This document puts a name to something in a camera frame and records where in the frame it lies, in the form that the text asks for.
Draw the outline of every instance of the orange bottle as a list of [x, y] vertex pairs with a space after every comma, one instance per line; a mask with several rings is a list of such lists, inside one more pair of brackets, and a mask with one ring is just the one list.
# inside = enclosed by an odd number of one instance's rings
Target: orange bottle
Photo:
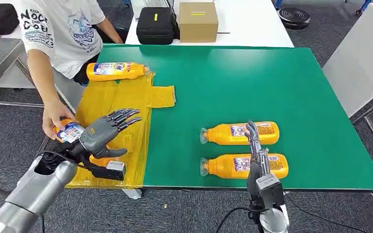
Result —
[[[65, 130], [60, 130], [56, 126], [54, 126], [52, 129], [56, 133], [56, 139], [61, 143], [72, 143], [73, 141], [78, 139], [84, 131], [84, 128], [81, 125], [71, 119], [63, 119], [61, 120], [61, 123], [65, 126]], [[113, 158], [96, 159], [93, 155], [91, 155], [89, 157], [89, 160], [93, 164], [106, 167], [109, 161], [113, 160]]]
[[[274, 144], [279, 139], [278, 125], [272, 121], [254, 122], [262, 145]], [[247, 123], [221, 124], [212, 129], [201, 129], [201, 142], [215, 142], [219, 145], [248, 145], [245, 136]]]
[[90, 81], [136, 79], [148, 71], [142, 64], [134, 62], [90, 63], [86, 74]]
[[[246, 179], [250, 172], [251, 154], [224, 154], [216, 159], [201, 159], [200, 171], [202, 176], [217, 175], [224, 179]], [[268, 154], [270, 171], [277, 178], [288, 175], [287, 159], [282, 154]]]

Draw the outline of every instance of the robotic arm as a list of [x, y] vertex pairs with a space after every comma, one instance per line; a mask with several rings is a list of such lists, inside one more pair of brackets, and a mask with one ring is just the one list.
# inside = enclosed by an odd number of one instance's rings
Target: robotic arm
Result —
[[258, 129], [252, 121], [247, 124], [251, 149], [251, 166], [247, 189], [251, 195], [248, 217], [258, 226], [260, 233], [288, 233], [289, 219], [284, 193], [279, 179], [270, 172], [268, 149], [262, 149]]
[[124, 155], [127, 150], [109, 150], [106, 144], [140, 117], [136, 109], [120, 109], [102, 116], [89, 125], [73, 143], [62, 143], [55, 151], [43, 151], [32, 162], [18, 181], [16, 188], [0, 208], [0, 233], [29, 232], [34, 223], [46, 212], [55, 198], [76, 174], [77, 166], [88, 169], [96, 177], [123, 180], [124, 164], [111, 161], [107, 167], [89, 161]]

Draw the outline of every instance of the black cable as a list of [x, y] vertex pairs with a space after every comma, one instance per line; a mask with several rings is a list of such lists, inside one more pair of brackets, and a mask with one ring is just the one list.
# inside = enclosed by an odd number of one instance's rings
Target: black cable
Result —
[[77, 162], [75, 162], [75, 161], [73, 161], [73, 160], [67, 158], [67, 157], [64, 156], [63, 154], [60, 154], [60, 153], [58, 153], [58, 152], [51, 151], [51, 150], [42, 150], [42, 151], [40, 151], [40, 152], [38, 152], [38, 153], [36, 154], [35, 158], [37, 158], [39, 155], [42, 155], [42, 154], [44, 154], [44, 153], [50, 153], [50, 154], [57, 155], [57, 156], [59, 156], [59, 157], [65, 159], [66, 161], [68, 161], [68, 162], [70, 162], [70, 163], [72, 163], [72, 164], [75, 164], [76, 166], [81, 167], [81, 168], [85, 168], [85, 169], [88, 169], [88, 168], [90, 168], [90, 169], [104, 169], [104, 168], [102, 168], [102, 167], [82, 166], [82, 165], [78, 164]]
[[237, 207], [237, 208], [234, 208], [232, 210], [230, 210], [225, 216], [224, 218], [222, 219], [221, 223], [218, 225], [217, 227], [217, 231], [215, 231], [215, 233], [218, 233], [222, 227], [222, 225], [224, 224], [224, 222], [226, 221], [226, 219], [232, 214], [232, 212], [234, 212], [235, 210], [247, 210], [249, 212], [254, 212], [253, 210], [249, 209], [249, 208], [245, 208], [245, 207]]
[[295, 207], [297, 207], [299, 210], [301, 210], [302, 212], [304, 212], [304, 213], [306, 213], [306, 214], [308, 214], [308, 215], [311, 215], [311, 216], [317, 217], [317, 218], [319, 218], [319, 219], [322, 219], [322, 220], [324, 220], [324, 221], [327, 221], [327, 222], [333, 223], [333, 224], [335, 224], [335, 225], [343, 226], [343, 227], [346, 227], [346, 228], [354, 229], [354, 230], [359, 231], [359, 232], [362, 232], [362, 233], [366, 233], [365, 231], [360, 230], [360, 229], [358, 229], [358, 228], [351, 227], [351, 226], [347, 226], [347, 225], [344, 225], [344, 224], [341, 224], [341, 223], [337, 223], [337, 222], [334, 222], [334, 221], [328, 220], [328, 219], [323, 218], [323, 217], [321, 217], [321, 216], [318, 216], [318, 215], [315, 215], [315, 214], [311, 214], [311, 213], [309, 213], [309, 212], [307, 212], [307, 211], [301, 209], [297, 204], [295, 204], [295, 202], [294, 202], [294, 201], [293, 201], [293, 200], [288, 196], [288, 194], [286, 194], [285, 197], [287, 197], [288, 200], [291, 201], [291, 203], [292, 203], [293, 205], [295, 205]]
[[44, 216], [41, 217], [41, 220], [42, 220], [42, 233], [45, 233], [45, 220], [44, 220]]

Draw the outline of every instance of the yellow plastic sheet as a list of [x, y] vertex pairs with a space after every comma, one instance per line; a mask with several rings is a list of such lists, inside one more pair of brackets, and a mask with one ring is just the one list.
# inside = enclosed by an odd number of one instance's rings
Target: yellow plastic sheet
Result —
[[134, 108], [141, 112], [137, 122], [122, 131], [108, 143], [111, 149], [126, 148], [128, 153], [119, 158], [94, 159], [91, 162], [106, 166], [109, 161], [125, 163], [124, 181], [96, 178], [86, 169], [78, 168], [77, 174], [67, 185], [69, 188], [140, 188], [142, 187], [148, 152], [151, 108], [172, 107], [175, 104], [174, 86], [152, 86], [153, 73], [134, 80], [90, 82], [78, 106], [76, 117], [87, 127], [97, 118], [116, 109]]

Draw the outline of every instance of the green table mat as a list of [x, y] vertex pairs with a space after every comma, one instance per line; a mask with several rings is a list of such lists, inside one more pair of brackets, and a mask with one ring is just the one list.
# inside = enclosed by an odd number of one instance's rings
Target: green table mat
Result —
[[280, 128], [268, 148], [287, 158], [285, 189], [373, 190], [373, 161], [310, 49], [105, 45], [98, 62], [149, 63], [154, 85], [175, 86], [175, 106], [152, 110], [144, 186], [245, 188], [202, 177], [199, 161], [249, 147], [201, 144], [199, 133], [251, 119]]

